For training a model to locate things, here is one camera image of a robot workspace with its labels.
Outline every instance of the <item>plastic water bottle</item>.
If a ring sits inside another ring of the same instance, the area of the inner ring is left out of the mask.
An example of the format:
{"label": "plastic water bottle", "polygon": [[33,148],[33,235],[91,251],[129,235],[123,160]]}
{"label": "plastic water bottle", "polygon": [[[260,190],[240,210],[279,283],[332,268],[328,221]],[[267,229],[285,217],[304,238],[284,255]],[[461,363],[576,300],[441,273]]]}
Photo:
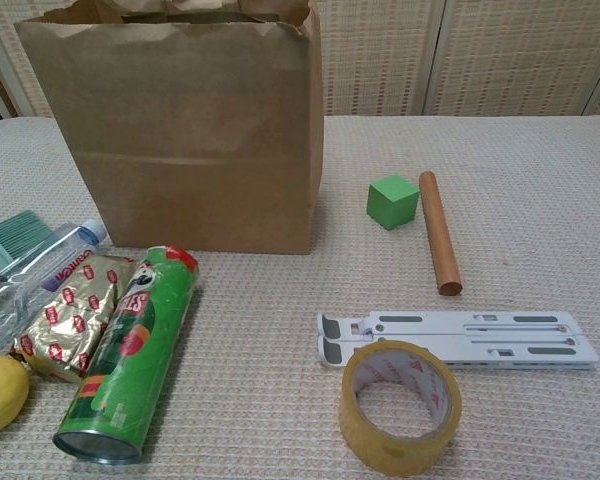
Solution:
{"label": "plastic water bottle", "polygon": [[0,271],[0,353],[106,236],[104,225],[96,220],[66,223]]}

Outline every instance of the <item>textured tablecloth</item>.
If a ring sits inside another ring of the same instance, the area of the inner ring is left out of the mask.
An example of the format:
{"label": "textured tablecloth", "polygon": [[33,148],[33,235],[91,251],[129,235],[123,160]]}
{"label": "textured tablecloth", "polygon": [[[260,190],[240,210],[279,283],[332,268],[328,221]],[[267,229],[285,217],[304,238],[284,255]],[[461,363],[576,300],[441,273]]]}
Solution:
{"label": "textured tablecloth", "polygon": [[[34,379],[0,432],[0,479],[384,478],[340,435],[342,372],[318,361],[319,310],[567,310],[600,355],[600,117],[333,117],[324,167],[311,255],[197,254],[202,291],[143,463],[99,466],[54,447],[75,387]],[[436,293],[420,207],[391,232],[365,214],[371,181],[417,182],[425,169],[438,176],[460,297]],[[25,208],[52,226],[97,215],[50,119],[0,122],[0,220]],[[423,478],[600,479],[600,365],[456,378],[460,428]],[[374,387],[369,415],[388,428],[418,423],[396,393]]]}

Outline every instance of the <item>green cube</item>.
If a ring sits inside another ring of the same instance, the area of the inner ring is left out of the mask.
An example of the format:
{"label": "green cube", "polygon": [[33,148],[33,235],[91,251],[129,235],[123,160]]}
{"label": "green cube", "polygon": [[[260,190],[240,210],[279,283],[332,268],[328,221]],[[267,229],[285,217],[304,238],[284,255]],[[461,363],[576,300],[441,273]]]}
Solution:
{"label": "green cube", "polygon": [[420,190],[399,175],[369,185],[367,213],[387,230],[413,220]]}

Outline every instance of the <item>clear tape roll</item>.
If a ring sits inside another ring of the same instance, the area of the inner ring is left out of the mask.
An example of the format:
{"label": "clear tape roll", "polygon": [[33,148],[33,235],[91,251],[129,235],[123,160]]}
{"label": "clear tape roll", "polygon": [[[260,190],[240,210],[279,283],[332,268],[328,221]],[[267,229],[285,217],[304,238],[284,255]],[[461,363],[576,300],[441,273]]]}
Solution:
{"label": "clear tape roll", "polygon": [[[419,437],[400,437],[376,427],[362,412],[357,394],[374,382],[400,383],[427,405],[434,428]],[[342,377],[340,430],[367,466],[407,477],[428,470],[453,437],[460,415],[460,389],[449,368],[429,351],[407,342],[381,341],[359,349]]]}

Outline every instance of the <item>metal can bottom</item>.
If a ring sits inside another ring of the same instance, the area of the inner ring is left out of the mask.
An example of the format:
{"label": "metal can bottom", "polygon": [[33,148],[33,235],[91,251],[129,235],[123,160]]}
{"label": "metal can bottom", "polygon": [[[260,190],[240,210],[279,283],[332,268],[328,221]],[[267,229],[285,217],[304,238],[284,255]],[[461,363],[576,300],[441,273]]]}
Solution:
{"label": "metal can bottom", "polygon": [[105,465],[138,463],[142,456],[140,447],[124,438],[95,430],[74,430],[56,433],[56,447],[80,460]]}

